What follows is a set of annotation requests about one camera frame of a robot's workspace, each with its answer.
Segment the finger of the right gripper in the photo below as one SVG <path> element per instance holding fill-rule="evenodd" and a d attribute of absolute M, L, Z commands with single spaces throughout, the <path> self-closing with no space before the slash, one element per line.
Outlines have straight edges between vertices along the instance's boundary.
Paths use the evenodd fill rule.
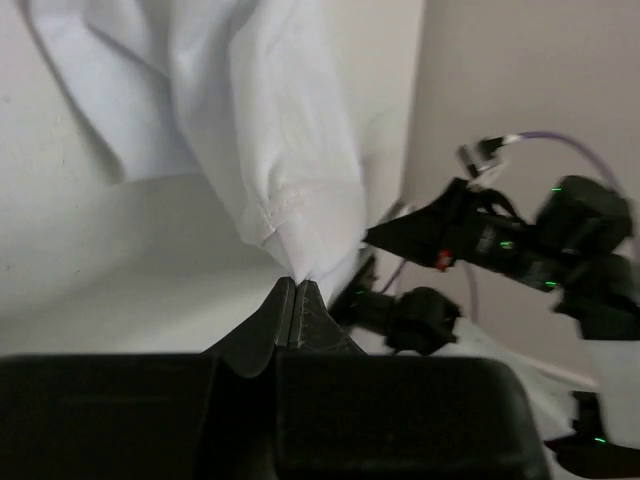
<path fill-rule="evenodd" d="M 456 303 L 430 287 L 395 297 L 390 294 L 391 281 L 383 290 L 375 290 L 377 279 L 376 257 L 369 254 L 329 309 L 339 325 L 382 336 L 394 353 L 431 355 L 458 341 L 454 328 L 460 308 Z"/>

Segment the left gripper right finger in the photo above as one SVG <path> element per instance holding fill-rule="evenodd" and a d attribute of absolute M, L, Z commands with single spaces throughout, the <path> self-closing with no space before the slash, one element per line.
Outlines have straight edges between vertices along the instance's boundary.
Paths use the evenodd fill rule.
<path fill-rule="evenodd" d="M 527 394 L 504 363 L 363 352 L 296 284 L 274 358 L 281 479 L 546 479 Z"/>

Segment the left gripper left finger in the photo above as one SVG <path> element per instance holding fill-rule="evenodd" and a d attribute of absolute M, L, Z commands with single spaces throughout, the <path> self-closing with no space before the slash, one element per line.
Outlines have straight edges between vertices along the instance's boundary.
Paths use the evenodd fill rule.
<path fill-rule="evenodd" d="M 203 353 L 2 358 L 2 478 L 193 478 L 217 370 L 264 369 L 295 293 L 292 279 L 279 279 Z"/>

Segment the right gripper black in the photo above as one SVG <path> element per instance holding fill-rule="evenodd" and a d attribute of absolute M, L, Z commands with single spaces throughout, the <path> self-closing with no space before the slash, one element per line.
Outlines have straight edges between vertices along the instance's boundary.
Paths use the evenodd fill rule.
<path fill-rule="evenodd" d="M 583 339 L 632 339 L 631 265 L 615 252 L 632 234 L 626 199 L 569 175 L 526 222 L 504 194 L 467 184 L 454 178 L 429 205 L 369 228 L 364 242 L 426 268 L 447 270 L 460 259 L 557 290 L 554 312 L 575 319 Z"/>

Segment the white fabric skirt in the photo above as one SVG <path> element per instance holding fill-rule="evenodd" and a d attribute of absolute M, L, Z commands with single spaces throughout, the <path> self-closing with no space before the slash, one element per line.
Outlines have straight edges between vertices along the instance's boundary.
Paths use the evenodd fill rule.
<path fill-rule="evenodd" d="M 242 240 L 325 300 L 366 223 L 319 1 L 30 1 L 73 105 L 124 177 L 202 172 Z"/>

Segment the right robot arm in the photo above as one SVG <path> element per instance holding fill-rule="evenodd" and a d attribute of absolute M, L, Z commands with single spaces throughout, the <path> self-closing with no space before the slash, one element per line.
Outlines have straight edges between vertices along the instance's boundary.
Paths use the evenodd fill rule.
<path fill-rule="evenodd" d="M 520 378 L 546 434 L 557 478 L 634 479 L 639 474 L 639 291 L 617 254 L 631 236 L 628 201 L 582 176 L 562 178 L 527 222 L 501 192 L 456 178 L 431 204 L 371 228 L 368 245 L 426 268 L 457 262 L 541 292 L 577 323 L 598 386 L 572 389 L 562 412 L 550 385 L 479 325 L 470 310 L 420 287 L 401 297 L 373 287 L 366 263 L 332 306 L 336 320 L 381 336 L 393 352 L 498 360 Z"/>

